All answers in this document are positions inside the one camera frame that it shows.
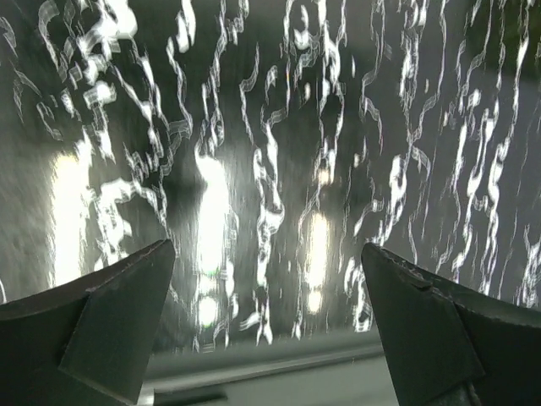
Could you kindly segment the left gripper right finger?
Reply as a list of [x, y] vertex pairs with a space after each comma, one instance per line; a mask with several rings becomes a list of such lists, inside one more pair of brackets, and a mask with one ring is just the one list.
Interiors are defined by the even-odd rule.
[[493, 299], [376, 244], [361, 254], [400, 405], [538, 405], [540, 314]]

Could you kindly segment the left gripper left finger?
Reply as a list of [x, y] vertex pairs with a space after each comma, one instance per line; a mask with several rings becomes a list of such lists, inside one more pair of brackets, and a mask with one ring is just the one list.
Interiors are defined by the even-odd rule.
[[3, 405], [135, 405], [172, 278], [159, 240], [1, 306]]

